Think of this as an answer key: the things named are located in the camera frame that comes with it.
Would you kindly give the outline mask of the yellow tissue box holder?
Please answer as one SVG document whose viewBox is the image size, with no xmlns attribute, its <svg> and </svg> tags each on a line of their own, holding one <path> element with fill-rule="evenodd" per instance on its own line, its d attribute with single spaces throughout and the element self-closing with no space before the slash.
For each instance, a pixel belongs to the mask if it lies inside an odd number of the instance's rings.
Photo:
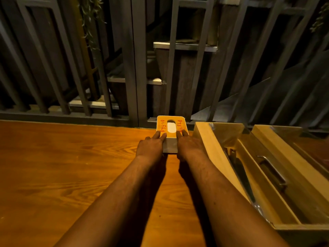
<svg viewBox="0 0 329 247">
<path fill-rule="evenodd" d="M 185 130 L 188 132 L 187 124 L 183 116 L 158 116 L 157 117 L 157 131 L 161 134 L 167 133 L 167 138 L 163 143 L 163 153 L 177 154 L 177 138 L 176 133 L 167 132 L 167 122 L 175 121 L 177 131 Z"/>
</svg>

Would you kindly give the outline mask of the wooden cutlery tray box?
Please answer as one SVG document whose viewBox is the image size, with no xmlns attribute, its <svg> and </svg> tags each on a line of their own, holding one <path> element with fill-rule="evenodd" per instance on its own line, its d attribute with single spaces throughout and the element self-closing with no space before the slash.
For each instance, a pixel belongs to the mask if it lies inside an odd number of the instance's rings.
<svg viewBox="0 0 329 247">
<path fill-rule="evenodd" d="M 235 149 L 249 179 L 253 207 L 292 247 L 329 247 L 329 139 L 301 127 L 196 122 L 193 136 L 225 177 L 249 201 L 223 148 Z M 257 155 L 267 157 L 287 182 Z"/>
</svg>

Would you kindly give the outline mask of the person's right hand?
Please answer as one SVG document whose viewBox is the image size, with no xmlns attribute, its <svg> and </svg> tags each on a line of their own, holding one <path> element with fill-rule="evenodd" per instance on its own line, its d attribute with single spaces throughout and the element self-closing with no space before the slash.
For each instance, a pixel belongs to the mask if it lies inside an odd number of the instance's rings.
<svg viewBox="0 0 329 247">
<path fill-rule="evenodd" d="M 181 145 L 177 145 L 177 158 L 181 162 L 190 163 L 207 157 L 202 142 L 198 138 L 190 136 L 185 130 L 182 130 L 181 133 L 182 143 Z"/>
</svg>

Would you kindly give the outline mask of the black handled knife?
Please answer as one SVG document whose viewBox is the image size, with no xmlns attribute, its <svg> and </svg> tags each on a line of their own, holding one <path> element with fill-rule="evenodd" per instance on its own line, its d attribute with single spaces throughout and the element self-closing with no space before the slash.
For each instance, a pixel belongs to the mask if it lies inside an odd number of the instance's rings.
<svg viewBox="0 0 329 247">
<path fill-rule="evenodd" d="M 249 179 L 247 177 L 245 168 L 240 161 L 240 159 L 237 157 L 236 150 L 235 149 L 229 149 L 229 148 L 223 148 L 226 157 L 228 158 L 235 174 L 237 175 L 237 178 L 239 179 L 239 182 L 241 183 L 244 191 L 246 192 L 249 201 L 253 205 L 257 205 L 255 196 L 253 195 L 253 191 L 249 182 Z"/>
</svg>

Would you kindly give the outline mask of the person's right forearm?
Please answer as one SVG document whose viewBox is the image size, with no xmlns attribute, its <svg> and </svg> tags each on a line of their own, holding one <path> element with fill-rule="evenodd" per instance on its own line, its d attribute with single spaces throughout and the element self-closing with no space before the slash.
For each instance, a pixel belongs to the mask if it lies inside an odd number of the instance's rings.
<svg viewBox="0 0 329 247">
<path fill-rule="evenodd" d="M 218 247 L 289 247 L 201 150 L 179 152 L 179 171 Z"/>
</svg>

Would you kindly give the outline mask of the hanging green plant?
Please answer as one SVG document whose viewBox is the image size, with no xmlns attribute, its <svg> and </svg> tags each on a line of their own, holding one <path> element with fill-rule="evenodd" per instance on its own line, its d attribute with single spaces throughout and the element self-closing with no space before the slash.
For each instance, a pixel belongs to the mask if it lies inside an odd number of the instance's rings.
<svg viewBox="0 0 329 247">
<path fill-rule="evenodd" d="M 310 32 L 315 33 L 319 30 L 323 26 L 327 16 L 329 16 L 329 1 L 325 2 L 321 7 L 318 17 L 310 28 Z"/>
<path fill-rule="evenodd" d="M 91 50 L 100 50 L 96 21 L 105 23 L 103 19 L 103 0 L 77 0 L 81 14 L 83 38 Z"/>
</svg>

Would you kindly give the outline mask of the person's left forearm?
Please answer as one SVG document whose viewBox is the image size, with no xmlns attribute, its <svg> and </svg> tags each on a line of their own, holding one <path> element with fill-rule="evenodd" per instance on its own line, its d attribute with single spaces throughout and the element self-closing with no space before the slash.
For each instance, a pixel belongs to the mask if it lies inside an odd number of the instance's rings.
<svg viewBox="0 0 329 247">
<path fill-rule="evenodd" d="M 54 247 L 141 247 L 167 155 L 150 165 L 136 157 Z"/>
</svg>

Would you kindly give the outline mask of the person's left hand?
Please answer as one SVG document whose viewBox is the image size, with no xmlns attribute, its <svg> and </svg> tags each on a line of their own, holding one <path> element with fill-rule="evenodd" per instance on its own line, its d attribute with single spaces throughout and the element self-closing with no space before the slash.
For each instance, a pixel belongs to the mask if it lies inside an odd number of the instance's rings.
<svg viewBox="0 0 329 247">
<path fill-rule="evenodd" d="M 158 163 L 163 155 L 163 144 L 161 144 L 160 131 L 156 133 L 149 140 L 140 140 L 137 146 L 136 159 L 144 163 L 154 165 Z"/>
</svg>

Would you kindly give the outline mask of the staircase with metal edged steps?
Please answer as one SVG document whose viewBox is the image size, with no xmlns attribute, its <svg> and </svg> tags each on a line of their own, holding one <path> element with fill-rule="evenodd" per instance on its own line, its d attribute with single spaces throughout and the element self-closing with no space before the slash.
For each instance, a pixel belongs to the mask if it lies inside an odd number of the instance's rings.
<svg viewBox="0 0 329 247">
<path fill-rule="evenodd" d="M 162 115 L 166 99 L 166 80 L 169 61 L 169 44 L 167 42 L 154 42 L 154 51 L 148 51 L 147 56 L 147 113 L 148 117 Z M 191 120 L 206 120 L 213 96 L 216 92 L 217 80 L 220 78 L 220 69 L 224 63 L 224 51 L 228 43 L 224 40 L 218 46 L 207 45 L 201 65 L 197 91 Z M 175 66 L 172 77 L 171 108 L 170 114 L 178 116 L 186 115 L 187 110 L 183 106 L 184 100 L 189 97 L 194 67 L 197 57 L 196 50 L 187 50 L 188 46 L 197 47 L 194 44 L 177 42 L 175 50 Z M 238 98 L 238 89 L 233 88 L 235 74 L 233 77 L 227 74 L 220 101 L 216 107 L 213 121 L 227 122 L 233 105 Z M 264 90 L 268 80 L 249 87 L 240 112 L 237 114 L 235 123 L 246 123 L 252 106 L 256 103 L 261 91 Z M 108 74 L 108 86 L 111 91 L 111 98 L 114 112 L 124 114 L 128 112 L 128 104 L 125 91 L 125 78 L 123 77 L 123 64 L 117 66 Z"/>
</svg>

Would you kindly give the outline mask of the grey metal railing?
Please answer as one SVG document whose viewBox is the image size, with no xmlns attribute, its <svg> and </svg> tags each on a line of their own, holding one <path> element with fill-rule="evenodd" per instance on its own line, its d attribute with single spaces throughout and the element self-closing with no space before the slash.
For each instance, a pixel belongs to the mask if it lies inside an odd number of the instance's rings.
<svg viewBox="0 0 329 247">
<path fill-rule="evenodd" d="M 329 0 L 0 0 L 0 120 L 329 133 Z"/>
</svg>

